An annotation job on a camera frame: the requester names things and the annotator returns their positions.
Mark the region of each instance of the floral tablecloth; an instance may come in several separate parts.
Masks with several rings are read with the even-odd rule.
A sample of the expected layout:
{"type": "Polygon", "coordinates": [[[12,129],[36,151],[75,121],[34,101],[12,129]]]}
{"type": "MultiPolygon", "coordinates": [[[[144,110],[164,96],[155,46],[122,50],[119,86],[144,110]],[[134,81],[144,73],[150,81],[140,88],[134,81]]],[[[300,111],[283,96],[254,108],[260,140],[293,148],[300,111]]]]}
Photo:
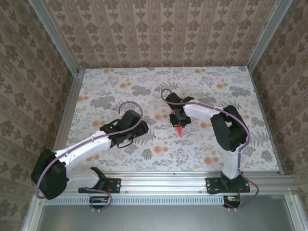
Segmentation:
{"type": "MultiPolygon", "coordinates": [[[[77,169],[103,171],[213,171],[222,170],[223,150],[212,126],[192,118],[180,138],[169,121],[170,108],[160,98],[169,88],[180,97],[224,107],[234,105],[247,124],[252,141],[243,150],[241,167],[251,171],[278,171],[277,161],[246,67],[165,67],[87,69],[79,93],[67,146],[103,124],[120,118],[124,101],[138,102],[149,132],[126,148],[90,157],[77,169]]],[[[126,105],[124,109],[137,107],[126,105]]]]}

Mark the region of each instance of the patterned wall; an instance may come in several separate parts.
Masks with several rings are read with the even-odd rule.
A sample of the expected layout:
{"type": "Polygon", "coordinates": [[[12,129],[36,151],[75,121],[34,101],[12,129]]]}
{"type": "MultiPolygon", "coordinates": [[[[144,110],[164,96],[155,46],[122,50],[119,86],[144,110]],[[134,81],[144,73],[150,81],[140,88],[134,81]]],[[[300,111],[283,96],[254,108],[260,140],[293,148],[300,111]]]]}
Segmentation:
{"type": "Polygon", "coordinates": [[[44,0],[79,68],[246,65],[278,0],[44,0]]]}
{"type": "Polygon", "coordinates": [[[19,230],[42,149],[52,148],[72,76],[27,0],[0,1],[0,230],[19,230]]]}
{"type": "Polygon", "coordinates": [[[294,0],[253,71],[282,166],[308,211],[308,1],[294,0]]]}

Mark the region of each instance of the robotic arm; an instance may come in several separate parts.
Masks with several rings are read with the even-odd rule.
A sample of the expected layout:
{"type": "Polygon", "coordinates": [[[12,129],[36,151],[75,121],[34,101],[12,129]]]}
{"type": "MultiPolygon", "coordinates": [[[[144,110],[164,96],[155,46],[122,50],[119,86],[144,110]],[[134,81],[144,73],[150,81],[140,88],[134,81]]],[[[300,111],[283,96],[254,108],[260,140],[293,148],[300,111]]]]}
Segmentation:
{"type": "Polygon", "coordinates": [[[68,176],[67,173],[69,173],[76,165],[99,151],[108,150],[116,145],[118,148],[127,147],[133,143],[133,140],[136,137],[146,134],[149,128],[145,121],[141,121],[141,123],[138,124],[138,126],[136,126],[133,130],[117,135],[104,136],[105,134],[111,134],[131,128],[137,124],[140,117],[141,116],[135,111],[128,110],[121,119],[105,124],[95,134],[71,147],[58,150],[54,153],[49,149],[43,151],[32,171],[31,179],[37,184],[42,172],[51,161],[64,153],[69,153],[57,160],[48,169],[43,177],[39,189],[46,196],[46,198],[50,200],[57,197],[67,188],[67,185],[69,184],[70,187],[74,188],[91,188],[97,185],[98,181],[101,179],[99,174],[102,174],[97,168],[91,169],[98,174],[98,177],[95,175],[85,175],[82,178],[83,180],[78,178],[78,181],[74,180],[74,176],[68,176]],[[119,147],[119,145],[125,140],[130,141],[130,143],[119,147]]]}
{"type": "Polygon", "coordinates": [[[173,110],[173,114],[170,114],[170,122],[173,127],[185,127],[191,123],[191,117],[200,119],[207,123],[212,124],[214,134],[218,144],[224,149],[224,166],[221,172],[221,179],[211,182],[207,187],[207,191],[210,194],[216,194],[220,192],[238,192],[238,187],[246,186],[246,181],[242,178],[238,171],[239,155],[238,151],[243,144],[246,143],[247,133],[243,126],[234,118],[227,116],[225,111],[238,118],[244,125],[244,121],[236,108],[229,105],[225,108],[217,108],[220,111],[212,110],[193,104],[194,98],[186,97],[181,99],[176,93],[171,93],[166,97],[168,103],[187,103],[186,105],[173,105],[169,104],[173,110]]]}

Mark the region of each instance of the metal panel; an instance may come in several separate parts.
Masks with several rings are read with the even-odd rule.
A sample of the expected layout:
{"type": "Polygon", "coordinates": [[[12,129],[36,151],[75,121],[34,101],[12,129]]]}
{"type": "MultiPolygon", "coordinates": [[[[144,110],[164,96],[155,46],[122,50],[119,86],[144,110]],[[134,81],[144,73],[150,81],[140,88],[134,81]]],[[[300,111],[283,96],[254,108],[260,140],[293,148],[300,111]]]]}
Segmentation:
{"type": "Polygon", "coordinates": [[[259,196],[236,212],[221,205],[45,206],[39,231],[294,231],[283,195],[259,196]]]}

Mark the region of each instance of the red object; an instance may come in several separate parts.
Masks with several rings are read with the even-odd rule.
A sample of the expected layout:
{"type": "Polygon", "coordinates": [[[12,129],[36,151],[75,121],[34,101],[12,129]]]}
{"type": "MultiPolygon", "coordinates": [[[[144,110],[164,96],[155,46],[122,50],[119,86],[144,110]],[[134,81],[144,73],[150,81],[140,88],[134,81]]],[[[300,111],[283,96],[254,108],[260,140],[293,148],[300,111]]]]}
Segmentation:
{"type": "Polygon", "coordinates": [[[110,193],[110,186],[109,185],[106,185],[107,189],[108,189],[108,192],[110,193]]]}
{"type": "Polygon", "coordinates": [[[182,137],[183,127],[182,126],[176,127],[175,130],[178,132],[178,135],[182,137]]]}

